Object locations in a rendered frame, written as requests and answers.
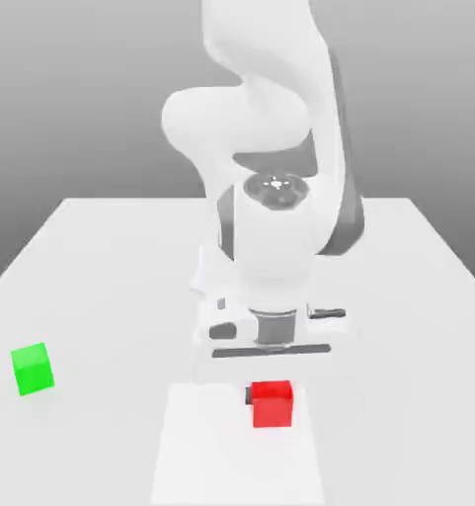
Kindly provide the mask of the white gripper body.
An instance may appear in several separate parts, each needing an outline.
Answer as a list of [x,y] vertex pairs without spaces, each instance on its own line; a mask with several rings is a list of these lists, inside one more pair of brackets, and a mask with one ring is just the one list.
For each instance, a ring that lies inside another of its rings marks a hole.
[[197,354],[197,380],[311,380],[341,368],[328,344],[219,347]]

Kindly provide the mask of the small red cube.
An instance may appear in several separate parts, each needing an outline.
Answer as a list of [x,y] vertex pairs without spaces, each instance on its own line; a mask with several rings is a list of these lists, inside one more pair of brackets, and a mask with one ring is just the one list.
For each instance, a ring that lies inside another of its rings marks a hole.
[[254,428],[284,428],[292,424],[293,389],[289,380],[251,384]]

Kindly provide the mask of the small green cube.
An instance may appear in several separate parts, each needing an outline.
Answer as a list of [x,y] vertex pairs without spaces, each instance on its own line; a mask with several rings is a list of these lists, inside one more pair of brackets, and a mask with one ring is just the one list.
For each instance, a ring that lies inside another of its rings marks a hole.
[[44,343],[13,350],[10,355],[21,396],[54,387],[54,376]]

